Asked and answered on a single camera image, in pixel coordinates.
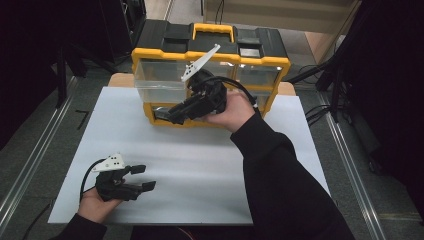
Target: wire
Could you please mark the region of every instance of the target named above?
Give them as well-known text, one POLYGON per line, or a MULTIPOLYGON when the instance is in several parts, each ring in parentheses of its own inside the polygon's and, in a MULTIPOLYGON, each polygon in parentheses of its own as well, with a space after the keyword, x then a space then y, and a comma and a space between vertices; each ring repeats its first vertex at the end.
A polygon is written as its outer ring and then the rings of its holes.
POLYGON ((100 159, 100 160, 97 160, 95 163, 91 164, 91 166, 88 168, 87 172, 85 173, 84 178, 82 179, 82 183, 81 183, 80 202, 82 200, 82 196, 84 195, 84 186, 85 186, 85 182, 87 181, 88 174, 90 174, 90 171, 91 171, 91 169, 93 169, 94 166, 103 162, 104 160, 106 160, 106 159, 100 159))
POLYGON ((316 118, 319 119, 319 118, 321 118, 322 115, 325 115, 329 111, 330 111, 330 107, 325 107, 325 108, 319 110, 318 112, 314 113, 313 115, 307 117, 306 121, 310 122, 313 119, 316 119, 316 118))
POLYGON ((221 2, 219 3, 218 9, 216 10, 216 15, 215 15, 215 24, 218 24, 218 13, 219 13, 219 9, 221 9, 221 18, 219 20, 219 24, 222 23, 222 15, 224 13, 224 0, 221 0, 221 2))
POLYGON ((328 104, 324 104, 324 105, 318 105, 318 106, 316 106, 316 107, 313 107, 313 108, 311 108, 309 111, 307 111, 306 113, 305 113, 305 115, 308 115, 309 113, 311 113, 313 110, 315 110, 315 109, 317 109, 317 108, 319 108, 319 107, 329 107, 330 105, 328 105, 328 104))
POLYGON ((47 206, 45 206, 43 208, 43 210, 41 210, 41 212, 37 215, 37 217, 35 217, 35 219, 32 221, 32 223, 29 225, 29 227, 27 228, 27 230, 25 231, 25 235, 22 238, 22 240, 26 240, 28 239, 29 233, 31 232, 31 229, 34 227, 34 225, 37 223, 38 219, 40 219, 41 216, 43 216, 43 214, 53 205, 55 199, 52 199, 50 201, 49 204, 47 204, 47 206))
MULTIPOLYGON (((297 74, 300 74, 300 72, 302 71, 302 69, 304 69, 304 68, 306 68, 306 67, 317 67, 317 66, 318 66, 318 65, 314 65, 314 64, 311 64, 311 65, 305 65, 305 66, 301 67, 301 68, 299 69, 299 71, 297 71, 297 74)), ((302 81, 303 81, 303 82, 305 82, 305 83, 307 83, 307 84, 315 84, 315 83, 313 83, 313 82, 308 82, 308 81, 306 81, 306 79, 303 79, 302 81)))
POLYGON ((320 120, 327 112, 325 112, 324 114, 320 115, 315 121, 308 123, 308 126, 311 127, 312 125, 314 125, 316 122, 318 122, 318 120, 320 120))
POLYGON ((80 125, 77 127, 77 130, 80 130, 82 126, 84 125, 85 121, 87 120, 88 115, 90 114, 90 111, 82 111, 82 110, 75 110, 77 113, 84 113, 84 117, 81 120, 80 125))
POLYGON ((222 77, 222 76, 212 76, 212 77, 208 77, 208 78, 203 79, 202 81, 200 81, 199 83, 197 83, 193 87, 201 86, 201 85, 205 84, 206 82, 210 82, 210 81, 218 81, 218 82, 227 83, 227 84, 229 84, 233 87, 236 87, 236 88, 242 90, 244 92, 244 94, 246 94, 247 98, 249 99, 250 104, 252 104, 255 112, 260 114, 259 109, 258 109, 258 104, 256 103, 256 99, 252 96, 252 94, 250 94, 249 91, 241 83, 239 83, 239 82, 237 82, 237 81, 235 81, 231 78, 222 77))

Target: wooden table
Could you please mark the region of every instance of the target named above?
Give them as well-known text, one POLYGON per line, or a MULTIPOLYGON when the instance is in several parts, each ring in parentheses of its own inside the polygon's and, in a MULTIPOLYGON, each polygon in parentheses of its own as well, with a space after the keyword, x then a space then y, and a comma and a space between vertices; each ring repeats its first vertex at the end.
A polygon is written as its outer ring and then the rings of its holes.
MULTIPOLYGON (((204 22, 221 19, 221 0, 204 1, 204 22)), ((226 0, 223 23, 305 31, 319 64, 352 23, 360 0, 226 0)))

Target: right hand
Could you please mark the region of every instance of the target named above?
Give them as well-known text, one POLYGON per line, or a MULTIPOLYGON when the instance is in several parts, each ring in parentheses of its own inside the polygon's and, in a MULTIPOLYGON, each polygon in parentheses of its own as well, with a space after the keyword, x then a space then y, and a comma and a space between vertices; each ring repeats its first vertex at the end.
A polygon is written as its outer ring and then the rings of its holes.
POLYGON ((208 114, 203 120, 225 127, 230 132, 236 132, 243 124, 255 114, 247 96, 238 91, 227 92, 227 106, 220 114, 208 114))

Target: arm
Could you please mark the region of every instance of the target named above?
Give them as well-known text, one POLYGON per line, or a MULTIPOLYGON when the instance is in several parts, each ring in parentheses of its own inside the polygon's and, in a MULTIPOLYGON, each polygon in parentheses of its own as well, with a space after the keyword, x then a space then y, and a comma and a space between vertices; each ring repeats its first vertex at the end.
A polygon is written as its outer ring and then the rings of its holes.
POLYGON ((52 240, 103 239, 107 227, 102 223, 121 202, 122 200, 116 199, 104 202, 96 188, 90 189, 84 193, 78 212, 65 229, 52 240))
POLYGON ((240 105, 240 101, 242 94, 229 93, 227 109, 222 113, 228 116, 209 115, 205 120, 233 132, 231 140, 244 157, 246 194, 258 237, 353 239, 327 192, 297 161, 287 136, 273 131, 250 111, 250 104, 240 105), (227 112, 235 108, 231 107, 233 102, 237 102, 238 111, 248 114, 227 112), (236 127, 226 121, 237 123, 236 127))

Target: gray floor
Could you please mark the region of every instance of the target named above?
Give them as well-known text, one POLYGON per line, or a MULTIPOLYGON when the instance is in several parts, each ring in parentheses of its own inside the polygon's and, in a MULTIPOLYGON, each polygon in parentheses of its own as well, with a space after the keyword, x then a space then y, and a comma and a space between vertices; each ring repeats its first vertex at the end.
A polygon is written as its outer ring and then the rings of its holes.
MULTIPOLYGON (((148 13, 148 17, 159 18, 158 16, 163 14, 166 16, 164 9, 169 7, 169 1, 146 1, 146 4, 152 11, 152 13, 148 13)), ((169 20, 173 23, 183 24, 202 21, 200 1, 174 0, 169 20)), ((288 77, 298 74, 302 66, 315 63, 304 33, 281 30, 281 35, 293 64, 288 77)), ((128 60, 117 67, 121 72, 131 72, 130 65, 128 60)), ((76 82, 77 86, 72 91, 69 108, 9 224, 3 235, 0 236, 1 239, 21 239, 33 219, 57 196, 87 124, 86 121, 78 130, 84 116, 76 111, 92 111, 101 88, 107 85, 109 79, 108 72, 98 67, 92 67, 86 78, 70 81, 76 82)), ((306 79, 306 82, 313 83, 314 81, 316 78, 313 76, 306 79)), ((320 104, 313 84, 306 82, 295 85, 296 93, 301 99, 305 112, 320 104)), ((2 176, 0 197, 2 199, 11 190, 38 138, 49 123, 55 110, 55 104, 56 93, 54 92, 40 104, 0 152, 0 159, 2 159, 0 161, 2 176)), ((387 239, 424 239, 424 227, 418 224, 421 219, 405 188, 390 176, 378 176, 369 171, 367 155, 355 131, 343 118, 340 117, 340 119, 340 127, 374 203, 387 239)), ((337 202, 355 237, 364 240, 372 239, 327 120, 321 119, 310 130, 333 199, 337 202)), ((61 231, 63 225, 47 224, 49 214, 50 210, 38 220, 28 239, 48 239, 61 231)), ((129 239, 130 231, 131 226, 109 226, 105 239, 129 239)))

